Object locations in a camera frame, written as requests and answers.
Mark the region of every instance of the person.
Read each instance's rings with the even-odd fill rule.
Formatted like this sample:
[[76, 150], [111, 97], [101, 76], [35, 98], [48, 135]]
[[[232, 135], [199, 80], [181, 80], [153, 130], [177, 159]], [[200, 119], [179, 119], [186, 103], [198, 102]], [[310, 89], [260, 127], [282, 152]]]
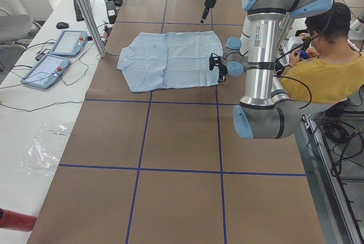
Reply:
[[[301, 61], [298, 49], [293, 51], [282, 76], [306, 84], [313, 103], [335, 104], [345, 100], [364, 84], [364, 55], [348, 43], [349, 8], [335, 2], [328, 12], [307, 18], [305, 24], [313, 39], [312, 48], [307, 49], [311, 58]], [[280, 82], [293, 100], [309, 101], [307, 88], [299, 82], [288, 78], [280, 78]]]

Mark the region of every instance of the red cup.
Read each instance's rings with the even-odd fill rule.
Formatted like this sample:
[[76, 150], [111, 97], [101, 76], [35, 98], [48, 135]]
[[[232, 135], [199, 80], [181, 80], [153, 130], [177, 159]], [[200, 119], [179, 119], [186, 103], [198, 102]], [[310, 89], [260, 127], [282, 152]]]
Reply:
[[36, 217], [0, 208], [0, 228], [15, 231], [33, 230]]

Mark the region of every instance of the tablet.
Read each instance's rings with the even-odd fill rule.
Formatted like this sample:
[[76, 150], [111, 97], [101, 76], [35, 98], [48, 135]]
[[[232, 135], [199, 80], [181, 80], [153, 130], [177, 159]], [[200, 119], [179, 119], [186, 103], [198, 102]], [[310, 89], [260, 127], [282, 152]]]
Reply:
[[50, 50], [50, 54], [59, 56], [76, 56], [87, 41], [86, 31], [64, 30]]
[[22, 84], [48, 89], [69, 67], [70, 60], [66, 57], [46, 54], [20, 80]]

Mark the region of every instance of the computer mouse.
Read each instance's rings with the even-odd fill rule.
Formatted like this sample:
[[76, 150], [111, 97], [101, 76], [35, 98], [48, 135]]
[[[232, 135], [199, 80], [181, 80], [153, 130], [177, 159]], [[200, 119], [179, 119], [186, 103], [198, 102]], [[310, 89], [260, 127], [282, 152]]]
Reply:
[[62, 22], [62, 21], [57, 23], [57, 25], [56, 25], [57, 29], [66, 29], [68, 27], [69, 27], [69, 24], [67, 22]]

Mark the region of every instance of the person's hand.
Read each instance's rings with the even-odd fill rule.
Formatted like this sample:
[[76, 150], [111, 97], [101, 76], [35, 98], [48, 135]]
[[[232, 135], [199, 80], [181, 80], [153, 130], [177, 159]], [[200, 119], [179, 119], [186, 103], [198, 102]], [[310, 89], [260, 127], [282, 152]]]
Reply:
[[306, 49], [306, 53], [308, 55], [308, 57], [313, 58], [313, 57], [318, 57], [320, 54], [315, 50], [315, 48], [307, 48]]
[[289, 54], [289, 65], [294, 67], [301, 59], [300, 53], [298, 52], [300, 49], [295, 49], [293, 52]]

